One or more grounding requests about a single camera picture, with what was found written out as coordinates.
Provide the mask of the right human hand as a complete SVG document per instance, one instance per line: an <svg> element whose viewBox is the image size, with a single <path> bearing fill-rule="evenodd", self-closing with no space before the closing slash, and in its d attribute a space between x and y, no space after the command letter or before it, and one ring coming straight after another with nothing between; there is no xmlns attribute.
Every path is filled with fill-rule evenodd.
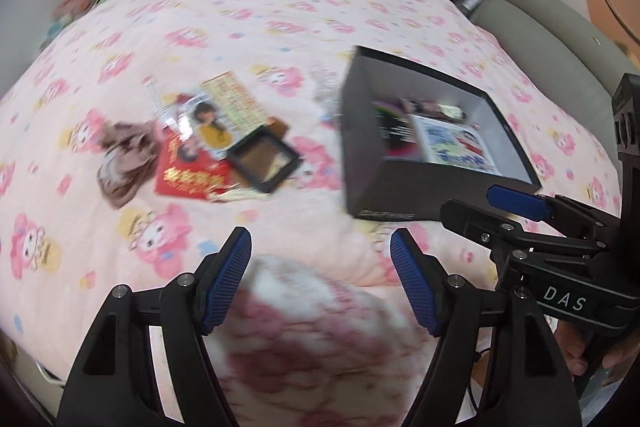
<svg viewBox="0 0 640 427"><path fill-rule="evenodd" d="M614 369L620 365L625 366L639 353L638 329L613 343L612 338L600 338L597 335L588 340L586 333L578 326L567 321L559 321L554 338L572 377L584 375L596 360L604 369Z"/></svg>

